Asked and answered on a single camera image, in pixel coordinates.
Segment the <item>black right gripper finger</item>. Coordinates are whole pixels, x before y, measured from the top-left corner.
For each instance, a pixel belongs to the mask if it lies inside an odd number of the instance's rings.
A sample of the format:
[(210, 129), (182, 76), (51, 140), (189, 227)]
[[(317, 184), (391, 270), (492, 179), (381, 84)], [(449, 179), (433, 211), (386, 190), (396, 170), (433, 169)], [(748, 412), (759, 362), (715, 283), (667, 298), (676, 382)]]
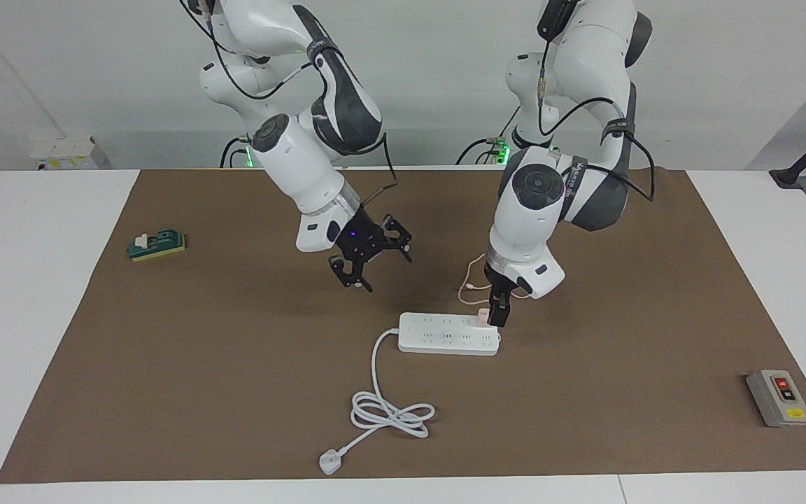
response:
[(406, 259), (412, 261), (409, 254), (412, 235), (393, 215), (386, 215), (383, 220), (383, 250), (397, 250)]
[(365, 280), (363, 275), (367, 261), (361, 259), (353, 260), (350, 262), (351, 269), (349, 272), (346, 271), (348, 262), (346, 262), (341, 255), (330, 256), (327, 261), (329, 262), (330, 268), (332, 268), (333, 274), (338, 277), (340, 283), (342, 283), (345, 288), (354, 286), (364, 288), (368, 291), (368, 293), (372, 293), (372, 291), (374, 291), (374, 289), (371, 287), (371, 284)]

